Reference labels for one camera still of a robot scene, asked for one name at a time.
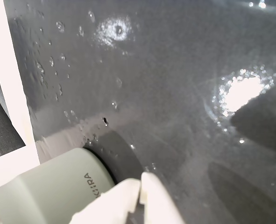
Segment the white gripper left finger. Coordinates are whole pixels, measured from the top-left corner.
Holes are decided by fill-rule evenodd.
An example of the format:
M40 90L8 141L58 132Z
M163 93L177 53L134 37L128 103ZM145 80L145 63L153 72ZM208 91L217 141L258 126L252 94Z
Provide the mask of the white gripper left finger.
M134 213L141 181L126 179L75 213L71 224L124 224L128 213Z

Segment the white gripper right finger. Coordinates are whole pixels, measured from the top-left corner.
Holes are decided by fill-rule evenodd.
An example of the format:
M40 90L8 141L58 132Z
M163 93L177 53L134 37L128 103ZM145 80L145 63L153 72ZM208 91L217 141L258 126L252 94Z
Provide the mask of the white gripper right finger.
M182 224L179 210L167 189L153 173L141 175L140 204L144 205L145 224Z

